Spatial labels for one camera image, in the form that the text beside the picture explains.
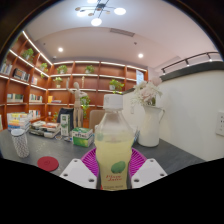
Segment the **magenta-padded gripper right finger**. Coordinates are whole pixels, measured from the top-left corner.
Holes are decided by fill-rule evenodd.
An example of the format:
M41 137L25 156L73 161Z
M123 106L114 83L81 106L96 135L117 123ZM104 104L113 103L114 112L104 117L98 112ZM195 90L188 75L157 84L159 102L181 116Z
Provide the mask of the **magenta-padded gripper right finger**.
M167 173L154 158L147 159L137 149L132 149L129 162L129 176L132 188L143 187L166 175Z

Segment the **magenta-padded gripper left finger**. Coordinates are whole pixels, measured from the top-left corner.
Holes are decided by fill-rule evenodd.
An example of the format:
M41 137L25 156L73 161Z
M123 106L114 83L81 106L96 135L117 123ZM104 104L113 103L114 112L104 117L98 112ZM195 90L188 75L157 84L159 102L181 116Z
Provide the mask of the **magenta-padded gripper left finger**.
M81 159L72 159L60 177L81 187L95 189L98 175L99 167L96 160L96 149L92 149Z

